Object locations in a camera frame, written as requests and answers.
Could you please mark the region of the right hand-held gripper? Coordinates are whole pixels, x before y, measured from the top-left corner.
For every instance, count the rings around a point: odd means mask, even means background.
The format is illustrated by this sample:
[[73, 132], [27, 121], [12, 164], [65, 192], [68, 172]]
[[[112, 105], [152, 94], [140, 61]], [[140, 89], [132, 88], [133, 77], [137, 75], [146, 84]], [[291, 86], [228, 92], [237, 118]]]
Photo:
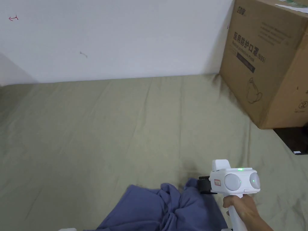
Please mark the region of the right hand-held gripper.
[[216, 159], [209, 176], [199, 177], [198, 191], [242, 198], [260, 192], [260, 180], [253, 168], [231, 168], [227, 159]]

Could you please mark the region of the person's right hand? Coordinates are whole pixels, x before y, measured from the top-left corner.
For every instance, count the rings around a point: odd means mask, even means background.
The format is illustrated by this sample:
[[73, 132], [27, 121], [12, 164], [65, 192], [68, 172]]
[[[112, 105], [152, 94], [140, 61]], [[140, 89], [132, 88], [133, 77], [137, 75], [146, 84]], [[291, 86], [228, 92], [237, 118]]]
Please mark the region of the person's right hand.
[[251, 196], [243, 195], [242, 198], [238, 196], [226, 196], [223, 199], [223, 207], [229, 208], [233, 206], [248, 229], [257, 229], [262, 226], [263, 220], [260, 217], [256, 204]]

